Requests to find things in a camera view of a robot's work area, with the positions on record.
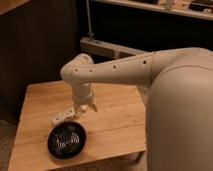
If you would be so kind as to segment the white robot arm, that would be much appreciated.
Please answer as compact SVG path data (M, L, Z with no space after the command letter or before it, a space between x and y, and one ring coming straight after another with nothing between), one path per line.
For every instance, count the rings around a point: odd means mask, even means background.
M80 54L60 75L76 108L93 83L145 86L147 171L213 171L213 51L178 48L95 64Z

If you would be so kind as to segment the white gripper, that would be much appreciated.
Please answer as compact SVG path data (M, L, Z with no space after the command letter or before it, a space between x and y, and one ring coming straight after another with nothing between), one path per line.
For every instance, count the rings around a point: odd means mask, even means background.
M74 84L72 86L72 99L74 103L74 118L79 118L82 114L81 106L88 105L95 112L98 112L94 103L94 92L90 83Z

